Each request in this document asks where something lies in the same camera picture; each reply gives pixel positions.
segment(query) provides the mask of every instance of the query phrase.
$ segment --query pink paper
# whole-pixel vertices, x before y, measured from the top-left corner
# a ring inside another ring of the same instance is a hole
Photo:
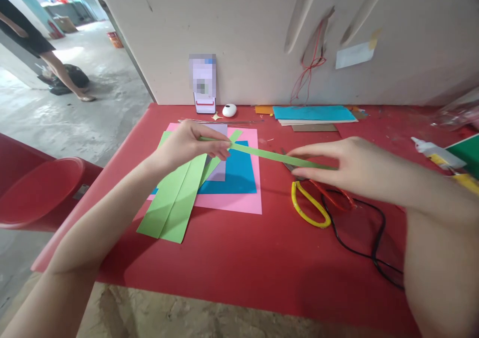
[[[170,123],[167,131],[174,131],[178,123]],[[238,140],[248,141],[248,146],[258,148],[258,131],[254,128],[230,128],[228,127],[228,137],[236,130],[242,132]],[[207,194],[197,195],[195,206],[222,209],[226,211],[236,211],[245,213],[262,214],[261,208],[261,187],[259,182],[259,157],[251,155],[251,165],[253,166],[254,181],[256,183],[256,193],[244,194]]]

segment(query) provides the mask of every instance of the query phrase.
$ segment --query scissors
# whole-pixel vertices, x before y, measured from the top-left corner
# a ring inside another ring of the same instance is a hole
[[[283,152],[283,154],[286,154],[285,150],[281,148],[281,151]],[[293,169],[296,168],[296,166],[293,166],[293,165],[290,165],[290,164],[287,164],[287,163],[283,163],[286,168],[292,172]],[[321,206],[318,201],[316,201],[302,186],[301,186],[301,183],[300,181],[304,181],[306,180],[306,178],[304,177],[298,177],[298,176],[295,176],[295,181],[291,184],[291,200],[293,201],[293,206],[294,208],[296,209],[296,211],[299,213],[299,215],[306,221],[308,222],[309,224],[315,226],[315,227],[319,227],[319,228],[327,228],[329,227],[329,225],[331,225],[331,218],[329,217],[329,214],[327,213],[327,211],[324,209],[323,206]],[[320,191],[329,201],[331,201],[332,204],[334,204],[338,209],[340,209],[341,211],[349,211],[351,209],[353,209],[355,207],[354,205],[354,201],[352,200],[351,197],[348,196],[348,194],[346,192],[344,192],[343,190],[339,189],[339,191],[343,194],[344,197],[347,198],[348,200],[348,203],[349,203],[349,207],[348,208],[344,208],[342,207],[338,202],[336,202],[329,194],[328,192],[326,191],[326,189],[324,189],[321,184],[319,182],[316,182],[316,181],[313,181],[313,180],[309,180],[317,189],[318,191]],[[308,201],[310,201],[317,209],[319,212],[321,212],[321,214],[323,215],[324,217],[324,222],[322,223],[319,223],[319,222],[316,222],[314,220],[312,220],[311,218],[309,218],[300,208],[300,206],[298,205],[298,201],[297,201],[297,198],[296,198],[296,192],[297,190],[299,190],[307,199]]]

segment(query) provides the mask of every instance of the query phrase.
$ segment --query white paper note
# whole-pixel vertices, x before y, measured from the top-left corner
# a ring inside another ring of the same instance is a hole
[[[369,49],[369,42],[339,50],[336,53],[336,69],[369,61],[373,55],[374,49]]]

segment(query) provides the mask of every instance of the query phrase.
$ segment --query red scissors handle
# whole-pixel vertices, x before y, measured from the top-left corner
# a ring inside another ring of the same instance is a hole
[[[321,186],[321,184],[319,182],[316,182],[316,181],[313,181],[313,180],[309,180],[328,200],[331,201],[331,203],[333,205],[335,205],[338,209],[340,209],[341,211],[351,211],[352,209],[354,209],[356,207],[356,205],[354,204],[354,201],[351,197],[349,197],[349,195],[344,192],[342,189],[338,188],[338,190],[342,193],[342,195],[344,197],[347,198],[348,202],[349,202],[349,206],[348,208],[344,208],[342,207],[338,202],[336,202],[330,195],[329,193],[323,188],[323,186]]]

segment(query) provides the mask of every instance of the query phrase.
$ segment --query trash bag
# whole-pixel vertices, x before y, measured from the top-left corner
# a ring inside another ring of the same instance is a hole
[[[88,85],[90,80],[88,79],[88,76],[81,70],[81,68],[69,63],[65,64],[64,66],[71,80],[77,87],[84,88]],[[50,92],[54,95],[60,96],[71,92],[71,90],[66,87],[56,75],[53,75],[53,79],[48,82],[48,84],[50,85]]]

